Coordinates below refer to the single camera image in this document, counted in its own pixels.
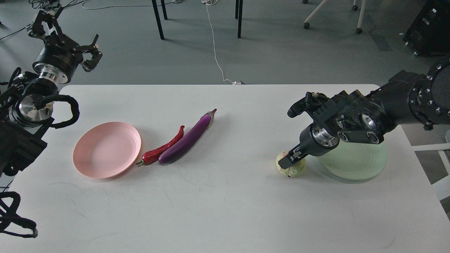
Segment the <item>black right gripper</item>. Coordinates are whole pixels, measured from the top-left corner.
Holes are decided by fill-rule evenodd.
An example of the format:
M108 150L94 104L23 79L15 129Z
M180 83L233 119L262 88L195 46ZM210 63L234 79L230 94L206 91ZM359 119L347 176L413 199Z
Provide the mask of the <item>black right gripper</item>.
M296 147L278 155L278 168L280 170L303 169L301 156L322 156L336 148L340 139L329 134L325 128L318 124L310 124L301 132L299 141Z

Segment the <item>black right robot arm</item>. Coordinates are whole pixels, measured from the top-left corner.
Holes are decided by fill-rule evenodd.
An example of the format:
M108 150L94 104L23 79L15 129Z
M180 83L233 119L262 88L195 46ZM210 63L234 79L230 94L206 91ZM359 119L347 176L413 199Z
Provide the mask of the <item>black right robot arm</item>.
M303 112L313 122L300 134L299 144L277 164L288 169L308 155L322 156L339 145L380 144L397 125L423 124L426 131L450 122L449 56L439 59L427 74L400 71L387 84L363 95L341 91L333 97L307 92L288 109L289 117Z

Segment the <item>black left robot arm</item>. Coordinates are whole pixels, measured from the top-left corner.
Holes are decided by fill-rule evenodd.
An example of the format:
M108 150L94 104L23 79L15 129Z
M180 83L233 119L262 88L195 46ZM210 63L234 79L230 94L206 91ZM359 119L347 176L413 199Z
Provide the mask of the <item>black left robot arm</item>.
M44 47L33 63L33 72L16 68L1 93L1 175L16 176L31 165L47 147L43 135L49 128L73 125L80 117L79 104L71 96L58 91L59 84L68 84L78 66L92 71L102 53L97 45L98 34L88 45L79 45L62 32L55 13L40 10L27 26L32 38L43 41Z

